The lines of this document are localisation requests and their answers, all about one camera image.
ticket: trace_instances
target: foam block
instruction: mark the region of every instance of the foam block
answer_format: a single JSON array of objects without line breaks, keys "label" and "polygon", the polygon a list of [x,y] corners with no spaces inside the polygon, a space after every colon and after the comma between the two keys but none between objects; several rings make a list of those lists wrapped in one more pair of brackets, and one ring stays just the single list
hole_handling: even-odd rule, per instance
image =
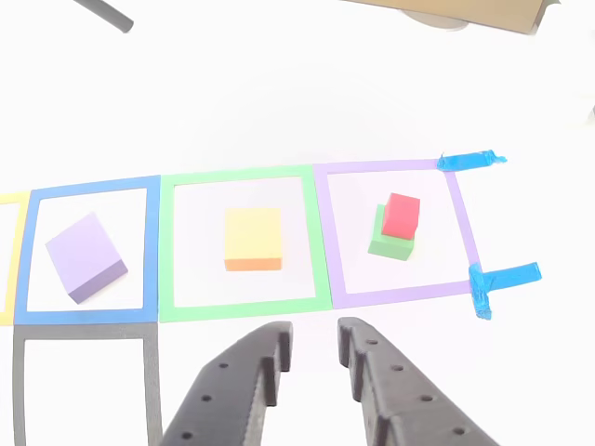
[{"label": "foam block", "polygon": [[281,209],[227,209],[227,271],[276,270],[282,266]]},{"label": "foam block", "polygon": [[372,242],[368,248],[368,253],[377,256],[407,260],[413,251],[415,240],[400,239],[382,234],[382,222],[385,216],[385,206],[379,204],[376,210],[376,219],[374,220],[374,232],[372,233]]},{"label": "foam block", "polygon": [[66,293],[80,304],[128,272],[95,214],[46,243]]},{"label": "foam block", "polygon": [[385,207],[382,234],[413,240],[419,223],[419,199],[392,193]]}]

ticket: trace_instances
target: purple cube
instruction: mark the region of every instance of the purple cube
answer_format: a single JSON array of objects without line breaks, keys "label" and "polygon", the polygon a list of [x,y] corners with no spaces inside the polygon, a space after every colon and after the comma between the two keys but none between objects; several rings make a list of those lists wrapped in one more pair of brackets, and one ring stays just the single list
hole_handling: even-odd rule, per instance
[{"label": "purple cube", "polygon": [[95,214],[46,243],[66,293],[80,304],[128,272]]}]

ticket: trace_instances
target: cardboard box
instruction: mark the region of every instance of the cardboard box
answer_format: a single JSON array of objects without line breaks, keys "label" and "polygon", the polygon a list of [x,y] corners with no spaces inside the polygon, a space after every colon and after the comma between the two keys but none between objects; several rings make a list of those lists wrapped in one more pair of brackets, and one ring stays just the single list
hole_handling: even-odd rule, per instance
[{"label": "cardboard box", "polygon": [[544,0],[348,0],[393,7],[530,33],[543,15]]}]

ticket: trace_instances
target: blue tape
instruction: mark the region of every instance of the blue tape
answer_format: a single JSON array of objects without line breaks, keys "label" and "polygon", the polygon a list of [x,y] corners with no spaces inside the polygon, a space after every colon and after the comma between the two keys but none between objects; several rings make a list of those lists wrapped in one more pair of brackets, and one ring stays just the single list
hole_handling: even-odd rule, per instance
[{"label": "blue tape", "polygon": [[521,267],[484,273],[480,264],[474,263],[469,267],[469,280],[471,282],[471,295],[473,296],[475,314],[480,319],[490,321],[492,319],[492,310],[490,309],[488,292],[540,281],[541,271],[536,263],[531,263]]},{"label": "blue tape", "polygon": [[541,280],[541,271],[536,263],[483,274],[483,281],[486,283],[488,291],[502,290],[539,280]]},{"label": "blue tape", "polygon": [[441,156],[438,160],[438,170],[443,172],[456,172],[458,170],[476,169],[487,167],[494,163],[505,163],[504,156],[496,156],[494,151],[476,151],[464,155]]},{"label": "blue tape", "polygon": [[490,290],[483,280],[482,267],[480,267],[479,263],[474,263],[469,267],[469,280],[471,281],[471,295],[473,296],[475,314],[480,319],[490,321],[492,319],[492,310],[490,309],[490,298],[487,295]]}]

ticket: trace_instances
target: orange cube bottom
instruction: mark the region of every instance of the orange cube bottom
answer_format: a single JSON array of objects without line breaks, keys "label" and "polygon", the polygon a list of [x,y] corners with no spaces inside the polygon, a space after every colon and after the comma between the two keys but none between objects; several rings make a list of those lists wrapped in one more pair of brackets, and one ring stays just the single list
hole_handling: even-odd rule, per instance
[{"label": "orange cube bottom", "polygon": [[281,269],[281,258],[234,258],[225,260],[227,271],[276,271]]}]

